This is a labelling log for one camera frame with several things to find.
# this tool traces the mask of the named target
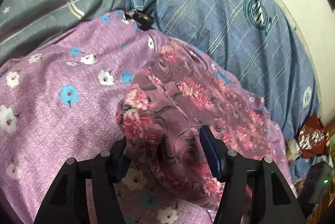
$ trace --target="silver screw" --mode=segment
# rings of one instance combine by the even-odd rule
[[[67,164],[73,164],[73,163],[74,163],[74,158],[68,158],[68,159],[66,160],[66,163],[67,163]]]
[[[232,156],[232,157],[235,157],[237,155],[237,152],[233,149],[229,150],[228,151],[228,155]]]
[[[103,152],[100,153],[102,157],[108,157],[110,155],[110,152],[108,150],[104,150]]]
[[[264,157],[264,161],[266,161],[266,162],[269,163],[269,164],[273,162],[272,158],[269,157],[269,156],[265,156],[265,157]]]

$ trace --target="white wall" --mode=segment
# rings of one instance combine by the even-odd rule
[[[282,0],[312,56],[322,98],[322,121],[335,118],[335,12],[327,0]]]

